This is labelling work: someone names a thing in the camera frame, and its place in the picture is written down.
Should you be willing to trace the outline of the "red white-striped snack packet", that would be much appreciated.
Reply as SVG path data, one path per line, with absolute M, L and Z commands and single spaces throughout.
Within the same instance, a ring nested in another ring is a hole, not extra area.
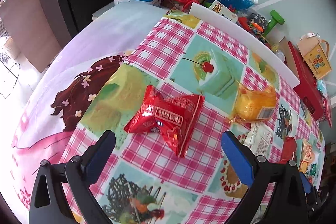
M 290 160 L 297 161 L 295 155 L 297 149 L 297 143 L 294 137 L 286 137 L 282 147 L 282 153 L 279 160 L 280 164 L 286 164 Z

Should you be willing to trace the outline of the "white printed snack packet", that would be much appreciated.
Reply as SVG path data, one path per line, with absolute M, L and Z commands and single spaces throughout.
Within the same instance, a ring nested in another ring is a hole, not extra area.
M 263 123 L 257 122 L 251 124 L 251 130 L 247 134 L 243 145 L 247 146 L 255 156 L 268 157 L 271 140 L 272 132 Z

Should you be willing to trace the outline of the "orange cake snack packet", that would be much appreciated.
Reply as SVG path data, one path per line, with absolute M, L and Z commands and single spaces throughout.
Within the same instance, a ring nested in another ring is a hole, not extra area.
M 228 121 L 230 123 L 252 123 L 269 120 L 276 110 L 277 97 L 273 85 L 264 90 L 251 90 L 237 82 L 237 96 Z

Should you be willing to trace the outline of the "red triangular snack packet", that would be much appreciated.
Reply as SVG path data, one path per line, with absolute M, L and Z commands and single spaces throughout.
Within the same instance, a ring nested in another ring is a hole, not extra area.
M 184 158 L 204 102 L 200 94 L 163 98 L 149 85 L 140 109 L 123 129 L 129 134 L 159 133 L 173 153 Z

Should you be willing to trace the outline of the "green white small packet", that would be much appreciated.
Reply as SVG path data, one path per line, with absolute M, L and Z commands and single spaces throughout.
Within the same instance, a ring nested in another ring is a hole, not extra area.
M 317 163 L 312 163 L 309 171 L 310 176 L 317 176 Z

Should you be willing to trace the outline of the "beige orange chips packet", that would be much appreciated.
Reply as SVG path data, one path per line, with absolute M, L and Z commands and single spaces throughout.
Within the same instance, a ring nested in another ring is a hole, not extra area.
M 299 171 L 302 173 L 306 173 L 308 167 L 314 161 L 315 155 L 313 152 L 313 146 L 306 140 L 302 140 L 302 149 L 301 149 L 301 157 L 299 162 Z

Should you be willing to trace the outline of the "teal rimmed white tray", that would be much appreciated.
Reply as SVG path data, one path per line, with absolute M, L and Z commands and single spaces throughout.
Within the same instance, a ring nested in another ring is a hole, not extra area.
M 319 149 L 305 139 L 297 139 L 296 143 L 295 155 L 298 170 L 318 189 L 321 182 L 324 156 Z

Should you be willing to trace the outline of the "red patterned box lid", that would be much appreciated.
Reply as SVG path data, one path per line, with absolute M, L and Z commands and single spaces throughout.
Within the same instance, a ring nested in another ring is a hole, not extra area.
M 329 124 L 329 127 L 332 128 L 333 127 L 333 115 L 332 115 L 330 98 L 323 97 L 322 104 L 323 104 L 323 113 L 321 117 L 319 118 L 319 122 L 327 121 Z

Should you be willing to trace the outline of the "large red gift box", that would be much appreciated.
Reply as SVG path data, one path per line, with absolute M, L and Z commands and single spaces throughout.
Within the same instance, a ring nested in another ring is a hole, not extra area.
M 318 121 L 323 114 L 322 95 L 317 89 L 317 80 L 303 60 L 298 49 L 290 42 L 286 63 L 300 83 L 294 88 L 299 98 L 304 102 L 313 118 Z

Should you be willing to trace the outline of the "light blue wipes pack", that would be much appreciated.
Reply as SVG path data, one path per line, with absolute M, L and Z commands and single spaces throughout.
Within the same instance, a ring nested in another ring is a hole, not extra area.
M 328 98 L 327 87 L 324 79 L 319 79 L 317 81 L 317 90 L 321 93 L 324 98 Z

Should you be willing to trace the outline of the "pink checked tablecloth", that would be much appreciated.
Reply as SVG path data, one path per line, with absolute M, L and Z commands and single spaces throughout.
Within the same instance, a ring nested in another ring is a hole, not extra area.
M 248 187 L 221 148 L 231 130 L 254 153 L 298 168 L 318 186 L 325 143 L 286 80 L 209 23 L 165 15 L 130 55 L 94 63 L 53 103 L 72 134 L 63 161 L 106 130 L 115 148 L 91 185 L 113 223 L 224 223 Z

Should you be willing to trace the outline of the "colourful toy pile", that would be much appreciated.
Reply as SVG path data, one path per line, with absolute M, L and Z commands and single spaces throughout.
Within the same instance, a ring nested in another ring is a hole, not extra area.
M 232 6 L 229 9 L 238 17 L 237 24 L 240 27 L 259 39 L 263 44 L 269 44 L 265 34 L 268 22 L 264 16 L 248 10 L 237 10 Z

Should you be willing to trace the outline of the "green dumbbell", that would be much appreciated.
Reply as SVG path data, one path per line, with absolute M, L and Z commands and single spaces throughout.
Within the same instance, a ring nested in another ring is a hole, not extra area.
M 276 27 L 277 24 L 283 25 L 285 23 L 284 18 L 276 10 L 272 10 L 270 15 L 271 20 L 268 22 L 268 25 L 264 31 L 264 36 L 267 36 Z

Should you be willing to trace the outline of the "blue water bottle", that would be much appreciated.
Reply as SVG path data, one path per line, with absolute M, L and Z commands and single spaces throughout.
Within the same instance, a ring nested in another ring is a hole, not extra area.
M 213 3 L 214 1 L 220 2 L 222 5 L 229 8 L 235 8 L 237 10 L 245 10 L 253 5 L 258 5 L 259 0 L 207 0 L 207 3 Z

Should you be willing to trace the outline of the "white card box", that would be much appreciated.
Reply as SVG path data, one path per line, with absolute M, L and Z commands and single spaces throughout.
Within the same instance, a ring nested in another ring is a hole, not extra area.
M 230 20 L 232 23 L 238 21 L 238 16 L 217 0 L 214 0 L 213 3 L 210 4 L 209 9 Z

